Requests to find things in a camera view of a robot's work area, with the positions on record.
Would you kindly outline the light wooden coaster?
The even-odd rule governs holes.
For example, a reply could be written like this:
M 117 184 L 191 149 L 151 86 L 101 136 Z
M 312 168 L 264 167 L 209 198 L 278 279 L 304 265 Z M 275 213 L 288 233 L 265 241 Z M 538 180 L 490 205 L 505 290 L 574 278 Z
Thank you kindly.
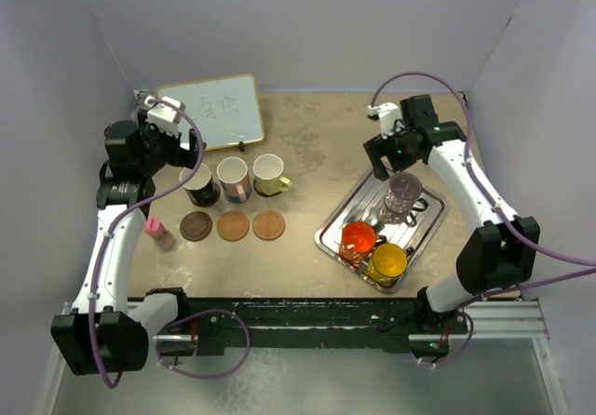
M 264 240 L 272 241 L 283 235 L 286 222 L 283 216 L 275 210 L 265 210 L 258 213 L 252 222 L 255 235 Z
M 246 214 L 240 211 L 225 212 L 217 222 L 218 235 L 225 241 L 235 242 L 246 236 L 251 222 Z

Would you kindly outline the dark wooden coaster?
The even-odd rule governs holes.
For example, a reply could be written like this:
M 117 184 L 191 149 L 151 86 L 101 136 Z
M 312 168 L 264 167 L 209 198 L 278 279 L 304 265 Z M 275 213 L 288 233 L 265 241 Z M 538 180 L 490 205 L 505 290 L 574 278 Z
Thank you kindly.
M 211 217 L 202 211 L 194 211 L 183 217 L 180 223 L 182 237 L 191 242 L 205 239 L 212 230 Z

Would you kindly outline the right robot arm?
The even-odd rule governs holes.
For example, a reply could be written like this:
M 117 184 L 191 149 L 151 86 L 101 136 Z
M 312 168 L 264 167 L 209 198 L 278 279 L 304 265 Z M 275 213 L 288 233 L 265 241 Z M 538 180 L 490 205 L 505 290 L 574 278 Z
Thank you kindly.
M 376 179 L 386 181 L 421 161 L 450 189 L 467 219 L 470 236 L 455 262 L 455 271 L 419 290 L 414 322 L 424 332 L 435 332 L 462 304 L 495 289 L 526 282 L 532 274 L 535 252 L 518 237 L 537 242 L 540 227 L 533 217 L 520 217 L 479 169 L 470 151 L 471 139 L 453 121 L 440 122 L 428 95 L 395 104 L 367 108 L 380 134 L 364 149 Z

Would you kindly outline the light wooden coaster bottom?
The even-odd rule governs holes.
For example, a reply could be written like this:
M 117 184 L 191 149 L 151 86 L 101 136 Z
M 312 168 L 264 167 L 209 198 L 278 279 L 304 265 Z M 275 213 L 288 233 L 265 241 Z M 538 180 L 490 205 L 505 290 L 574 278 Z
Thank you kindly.
M 283 216 L 275 210 L 265 210 L 258 213 L 252 222 L 255 235 L 264 240 L 272 241 L 283 235 L 286 222 Z

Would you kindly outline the purple mug black rim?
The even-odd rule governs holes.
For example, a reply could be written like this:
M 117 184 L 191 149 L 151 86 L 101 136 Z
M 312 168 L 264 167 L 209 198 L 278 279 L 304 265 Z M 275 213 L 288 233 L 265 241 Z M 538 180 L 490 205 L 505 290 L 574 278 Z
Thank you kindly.
M 380 219 L 385 224 L 417 224 L 415 212 L 425 211 L 427 203 L 421 202 L 422 182 L 413 174 L 396 172 L 388 181 L 387 193 L 380 211 Z

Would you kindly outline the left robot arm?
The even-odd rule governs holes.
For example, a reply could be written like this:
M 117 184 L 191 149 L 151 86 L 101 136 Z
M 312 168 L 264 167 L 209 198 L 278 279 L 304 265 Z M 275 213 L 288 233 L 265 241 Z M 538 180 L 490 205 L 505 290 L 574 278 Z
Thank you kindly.
M 54 316 L 50 327 L 75 376 L 99 375 L 114 388 L 123 373 L 144 367 L 159 331 L 181 333 L 191 324 L 182 288 L 153 288 L 137 307 L 128 307 L 134 251 L 151 204 L 160 197 L 153 177 L 165 166 L 191 168 L 203 160 L 200 130 L 190 126 L 188 147 L 181 138 L 178 130 L 144 120 L 121 120 L 104 130 L 107 159 L 96 193 L 95 245 L 69 313 Z

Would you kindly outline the light wooden coaster top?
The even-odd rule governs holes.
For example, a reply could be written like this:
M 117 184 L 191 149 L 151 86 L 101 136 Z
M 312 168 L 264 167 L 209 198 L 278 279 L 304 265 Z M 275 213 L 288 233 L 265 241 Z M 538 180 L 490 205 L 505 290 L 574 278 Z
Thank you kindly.
M 225 212 L 217 222 L 218 235 L 225 241 L 235 242 L 246 236 L 251 222 L 246 214 L 240 211 Z

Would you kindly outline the dark mug white interior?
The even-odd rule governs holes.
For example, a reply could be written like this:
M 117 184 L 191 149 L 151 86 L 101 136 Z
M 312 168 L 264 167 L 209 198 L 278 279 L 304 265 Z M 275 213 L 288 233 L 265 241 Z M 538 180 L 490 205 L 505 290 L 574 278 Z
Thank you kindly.
M 200 208 L 213 206 L 219 199 L 221 191 L 214 181 L 210 168 L 202 164 L 195 173 L 191 168 L 183 168 L 179 174 L 183 181 L 183 189 L 192 204 Z

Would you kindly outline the pink mug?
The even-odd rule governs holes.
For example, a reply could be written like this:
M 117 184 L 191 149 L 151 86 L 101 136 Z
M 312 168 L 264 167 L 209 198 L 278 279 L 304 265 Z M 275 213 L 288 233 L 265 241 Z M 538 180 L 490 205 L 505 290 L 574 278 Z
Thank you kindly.
M 223 187 L 223 193 L 242 196 L 251 186 L 249 169 L 239 157 L 226 157 L 216 168 L 216 175 Z

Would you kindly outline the pale yellow mug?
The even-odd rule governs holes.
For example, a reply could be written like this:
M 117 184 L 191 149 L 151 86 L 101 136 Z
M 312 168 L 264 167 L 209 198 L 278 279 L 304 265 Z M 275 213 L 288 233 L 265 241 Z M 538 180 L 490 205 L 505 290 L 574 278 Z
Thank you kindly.
M 266 194 L 279 190 L 288 192 L 292 186 L 291 180 L 284 176 L 285 164 L 275 154 L 262 154 L 252 165 L 254 179 L 257 180 L 259 189 Z

